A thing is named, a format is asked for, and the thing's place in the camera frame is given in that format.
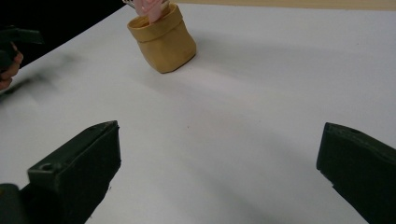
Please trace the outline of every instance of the beige wall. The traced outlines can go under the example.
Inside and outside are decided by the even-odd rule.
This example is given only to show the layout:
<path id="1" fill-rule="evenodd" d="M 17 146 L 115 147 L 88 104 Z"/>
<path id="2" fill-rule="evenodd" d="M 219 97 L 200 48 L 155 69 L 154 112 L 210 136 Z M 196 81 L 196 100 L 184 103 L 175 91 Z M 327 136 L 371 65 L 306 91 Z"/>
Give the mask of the beige wall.
<path id="1" fill-rule="evenodd" d="M 396 10 L 396 0 L 173 0 L 173 2 L 263 7 Z"/>

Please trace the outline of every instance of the white table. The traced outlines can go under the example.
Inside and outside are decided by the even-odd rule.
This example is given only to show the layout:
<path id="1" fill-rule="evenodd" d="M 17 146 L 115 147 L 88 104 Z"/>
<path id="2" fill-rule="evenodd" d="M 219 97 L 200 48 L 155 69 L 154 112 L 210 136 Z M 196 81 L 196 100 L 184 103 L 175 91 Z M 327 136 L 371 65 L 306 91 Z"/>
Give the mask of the white table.
<path id="1" fill-rule="evenodd" d="M 123 7 L 22 68 L 0 102 L 0 183 L 84 129 L 122 165 L 87 223 L 365 223 L 316 169 L 325 122 L 396 147 L 396 12 L 179 4 L 197 55 L 149 67 Z"/>

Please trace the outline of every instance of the tan fabric pot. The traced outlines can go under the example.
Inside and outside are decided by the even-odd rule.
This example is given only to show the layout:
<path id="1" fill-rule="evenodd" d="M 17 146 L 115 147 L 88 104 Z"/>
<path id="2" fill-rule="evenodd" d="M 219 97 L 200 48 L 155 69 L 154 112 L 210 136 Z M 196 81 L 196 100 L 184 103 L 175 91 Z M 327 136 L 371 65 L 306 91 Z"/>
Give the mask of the tan fabric pot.
<path id="1" fill-rule="evenodd" d="M 174 3 L 154 23 L 149 24 L 147 17 L 136 17 L 128 23 L 128 29 L 146 61 L 160 73 L 175 71 L 196 53 L 196 44 Z"/>

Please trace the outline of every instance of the black handheld object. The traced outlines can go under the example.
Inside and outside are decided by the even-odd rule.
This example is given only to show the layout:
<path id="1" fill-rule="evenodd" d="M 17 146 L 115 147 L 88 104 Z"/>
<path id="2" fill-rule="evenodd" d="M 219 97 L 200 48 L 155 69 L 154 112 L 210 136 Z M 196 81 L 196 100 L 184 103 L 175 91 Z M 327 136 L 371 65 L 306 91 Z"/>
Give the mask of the black handheld object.
<path id="1" fill-rule="evenodd" d="M 85 223 L 120 162 L 118 123 L 91 126 L 32 166 L 22 190 L 0 185 L 0 224 Z"/>
<path id="2" fill-rule="evenodd" d="M 396 223 L 396 149 L 326 123 L 317 168 L 368 223 Z"/>
<path id="3" fill-rule="evenodd" d="M 20 29 L 15 26 L 0 27 L 0 68 L 9 67 L 17 52 L 11 42 L 44 44 L 41 33 L 37 30 Z"/>

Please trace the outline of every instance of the brown pot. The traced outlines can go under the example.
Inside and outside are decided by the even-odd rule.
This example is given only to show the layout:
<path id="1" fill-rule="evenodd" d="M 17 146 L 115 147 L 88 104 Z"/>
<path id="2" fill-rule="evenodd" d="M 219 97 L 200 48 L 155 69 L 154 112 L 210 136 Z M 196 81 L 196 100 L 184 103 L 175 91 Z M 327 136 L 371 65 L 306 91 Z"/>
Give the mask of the brown pot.
<path id="1" fill-rule="evenodd" d="M 175 71 L 196 53 L 196 44 L 184 24 L 177 4 L 170 3 L 163 16 L 152 24 L 148 17 L 136 17 L 128 29 L 146 61 L 160 73 Z"/>

